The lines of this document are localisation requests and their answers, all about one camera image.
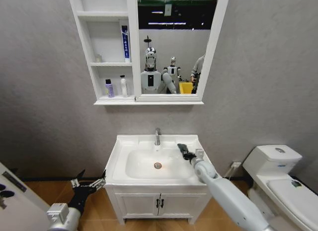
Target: toilet seat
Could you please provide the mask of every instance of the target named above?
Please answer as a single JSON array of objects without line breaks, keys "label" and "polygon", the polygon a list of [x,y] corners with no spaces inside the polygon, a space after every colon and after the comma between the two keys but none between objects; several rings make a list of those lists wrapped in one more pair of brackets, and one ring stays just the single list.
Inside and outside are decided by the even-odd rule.
[{"label": "toilet seat", "polygon": [[318,231],[318,196],[314,192],[293,179],[270,180],[267,186],[299,220]]}]

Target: washbasin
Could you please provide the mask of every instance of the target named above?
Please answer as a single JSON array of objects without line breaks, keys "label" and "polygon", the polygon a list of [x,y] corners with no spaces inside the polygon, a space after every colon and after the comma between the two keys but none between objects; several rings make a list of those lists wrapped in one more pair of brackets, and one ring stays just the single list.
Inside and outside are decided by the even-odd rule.
[{"label": "washbasin", "polygon": [[106,166],[108,184],[204,185],[184,160],[177,146],[186,144],[190,152],[203,149],[197,135],[118,135]]},{"label": "washbasin", "polygon": [[126,174],[138,179],[187,179],[193,175],[193,169],[178,148],[161,148],[154,153],[134,150],[128,154]]}]

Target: sticker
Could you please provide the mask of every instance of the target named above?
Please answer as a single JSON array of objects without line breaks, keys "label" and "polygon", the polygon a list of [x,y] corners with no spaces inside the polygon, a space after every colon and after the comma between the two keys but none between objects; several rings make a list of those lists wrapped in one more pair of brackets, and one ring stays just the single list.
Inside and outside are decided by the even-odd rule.
[{"label": "sticker", "polygon": [[302,184],[296,180],[292,180],[292,185],[295,186],[296,188],[302,186]]},{"label": "sticker", "polygon": [[2,175],[5,178],[7,178],[13,185],[18,187],[22,192],[26,191],[26,187],[24,185],[22,185],[19,181],[17,181],[12,175],[10,175],[10,173],[5,171]]}]

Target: purple bottle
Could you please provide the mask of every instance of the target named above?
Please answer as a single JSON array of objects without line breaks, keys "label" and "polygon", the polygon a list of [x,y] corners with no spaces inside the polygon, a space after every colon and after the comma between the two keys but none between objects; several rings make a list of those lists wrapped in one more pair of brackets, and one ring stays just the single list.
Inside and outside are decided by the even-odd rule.
[{"label": "purple bottle", "polygon": [[106,88],[108,89],[108,97],[109,98],[113,98],[115,97],[114,95],[114,88],[113,88],[113,85],[111,84],[111,81],[110,79],[106,79]]}]

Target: mirror frame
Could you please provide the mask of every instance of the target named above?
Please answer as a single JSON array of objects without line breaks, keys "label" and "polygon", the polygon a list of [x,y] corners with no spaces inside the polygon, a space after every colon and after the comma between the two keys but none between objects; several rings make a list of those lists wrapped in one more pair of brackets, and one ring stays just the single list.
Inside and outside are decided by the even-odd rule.
[{"label": "mirror frame", "polygon": [[217,6],[211,25],[211,32],[204,58],[200,85],[196,94],[142,94],[139,47],[138,0],[127,0],[130,30],[132,70],[134,78],[135,101],[149,104],[203,104],[202,98],[209,77],[215,49],[220,36],[224,15],[229,0],[217,0]]}]

